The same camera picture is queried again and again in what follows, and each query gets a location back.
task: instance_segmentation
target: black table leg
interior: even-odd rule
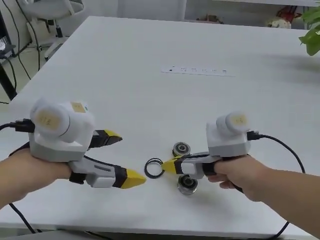
[[[1,63],[0,63],[0,84],[3,87],[5,93],[8,95],[10,101],[14,99],[15,96],[17,96],[17,92]]]

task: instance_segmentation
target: hand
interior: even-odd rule
[[[31,156],[29,149],[20,150],[0,162],[1,204],[21,200],[57,179],[69,179],[70,175],[67,164],[43,161]]]
[[[209,176],[210,182],[221,182],[222,189],[234,189],[233,184],[235,184],[243,189],[243,193],[248,199],[258,202],[260,198],[256,190],[259,187],[259,180],[270,168],[246,155],[230,161],[217,162],[214,170],[217,175]]]

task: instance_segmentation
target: human arm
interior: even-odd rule
[[[70,174],[65,163],[43,161],[31,156],[29,149],[20,150],[0,162],[0,209],[57,179],[69,179]]]
[[[232,183],[243,189],[252,201],[263,202],[288,222],[320,238],[320,177],[292,171],[275,170],[253,157],[218,162],[217,176],[211,182],[221,182],[224,189]]]

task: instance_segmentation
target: power strip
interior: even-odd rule
[[[207,75],[220,77],[235,77],[226,69],[206,68],[206,67],[185,67],[185,66],[169,66],[161,69],[162,73],[167,74],[191,74],[191,75]]]

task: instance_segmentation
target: metal ring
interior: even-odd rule
[[[149,159],[144,165],[144,173],[148,178],[157,179],[157,178],[160,178],[162,176],[162,174],[164,174],[165,170],[162,170],[162,172],[160,172],[158,175],[152,175],[151,173],[148,172],[148,165],[149,164],[158,164],[162,168],[162,164],[164,164],[164,162],[160,158],[157,158],[157,157],[153,157],[153,158]]]

